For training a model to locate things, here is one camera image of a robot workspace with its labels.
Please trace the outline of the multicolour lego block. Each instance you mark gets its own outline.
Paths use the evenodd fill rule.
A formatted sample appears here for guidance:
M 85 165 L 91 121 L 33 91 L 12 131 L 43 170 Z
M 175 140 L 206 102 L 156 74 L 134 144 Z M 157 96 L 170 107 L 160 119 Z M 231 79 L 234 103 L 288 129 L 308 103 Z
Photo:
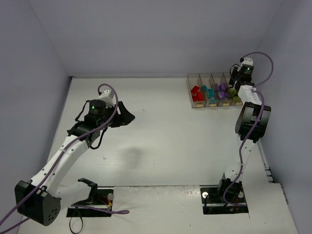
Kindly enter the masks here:
M 191 95 L 192 95 L 192 100 L 193 101 L 203 101 L 203 95 L 200 91 L 200 88 L 195 85 L 192 89 L 191 89 Z

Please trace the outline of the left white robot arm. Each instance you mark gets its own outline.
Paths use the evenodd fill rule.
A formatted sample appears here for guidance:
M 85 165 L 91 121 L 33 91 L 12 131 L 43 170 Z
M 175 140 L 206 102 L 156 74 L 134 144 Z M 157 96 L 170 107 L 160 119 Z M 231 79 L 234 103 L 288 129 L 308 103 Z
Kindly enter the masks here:
M 109 127 L 116 128 L 130 124 L 135 116 L 122 101 L 111 107 L 100 99 L 88 100 L 89 111 L 82 121 L 76 119 L 75 125 L 67 131 L 62 146 L 42 170 L 29 181 L 20 181 L 15 186 L 18 213 L 43 226 L 52 224 L 60 211 L 80 202 L 96 203 L 98 185 L 81 178 L 68 188 L 60 188 L 60 183 L 93 143 L 102 140 Z

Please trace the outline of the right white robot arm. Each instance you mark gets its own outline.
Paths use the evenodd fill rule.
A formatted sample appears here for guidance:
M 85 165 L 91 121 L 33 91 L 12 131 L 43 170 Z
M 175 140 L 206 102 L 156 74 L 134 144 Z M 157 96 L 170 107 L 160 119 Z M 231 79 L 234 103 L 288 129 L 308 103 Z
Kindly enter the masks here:
M 235 163 L 227 168 L 219 183 L 219 192 L 223 195 L 238 194 L 242 188 L 242 178 L 250 153 L 264 136 L 271 107 L 265 105 L 264 96 L 251 83 L 254 66 L 242 62 L 230 73 L 230 84 L 237 91 L 243 107 L 235 125 L 235 133 L 240 140 Z

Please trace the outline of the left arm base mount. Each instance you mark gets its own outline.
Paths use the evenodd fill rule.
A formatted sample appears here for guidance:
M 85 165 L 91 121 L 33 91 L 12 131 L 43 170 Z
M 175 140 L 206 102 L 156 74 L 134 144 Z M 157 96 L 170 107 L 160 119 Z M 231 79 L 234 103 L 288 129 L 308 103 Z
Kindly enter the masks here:
M 100 187 L 97 190 L 97 198 L 92 203 L 87 203 L 84 201 L 77 202 L 78 205 L 91 206 L 94 208 L 112 210 L 113 198 L 114 198 L 114 188 Z M 111 217 L 112 215 L 106 212 L 96 211 L 89 208 L 78 207 L 68 207 L 66 211 L 66 217 Z

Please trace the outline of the teal green monster lego stack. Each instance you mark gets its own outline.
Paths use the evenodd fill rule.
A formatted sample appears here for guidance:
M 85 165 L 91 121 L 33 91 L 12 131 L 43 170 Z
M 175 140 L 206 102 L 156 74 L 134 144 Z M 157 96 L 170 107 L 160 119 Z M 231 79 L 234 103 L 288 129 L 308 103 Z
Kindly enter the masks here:
M 227 95 L 228 95 L 229 97 L 236 97 L 236 96 L 237 96 L 237 90 L 234 89 L 234 88 L 229 88 L 229 89 L 227 90 Z

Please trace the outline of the purple lego brick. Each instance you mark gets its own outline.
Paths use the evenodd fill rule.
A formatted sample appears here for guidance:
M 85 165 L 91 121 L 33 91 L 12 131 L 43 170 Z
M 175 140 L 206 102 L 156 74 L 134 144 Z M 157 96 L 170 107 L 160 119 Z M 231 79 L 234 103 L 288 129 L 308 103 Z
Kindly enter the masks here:
M 228 98 L 226 92 L 224 92 L 224 91 L 218 92 L 217 94 L 218 94 L 218 98 L 220 100 L 224 100 L 224 99 Z

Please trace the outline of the purple oval paw lego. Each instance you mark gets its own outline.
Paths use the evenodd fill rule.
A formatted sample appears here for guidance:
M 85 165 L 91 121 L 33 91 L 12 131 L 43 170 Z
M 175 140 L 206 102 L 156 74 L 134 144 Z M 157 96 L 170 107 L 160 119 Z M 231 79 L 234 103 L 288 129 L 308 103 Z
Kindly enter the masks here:
M 227 89 L 227 83 L 221 82 L 219 85 L 219 90 L 221 92 L 225 92 L 226 89 Z

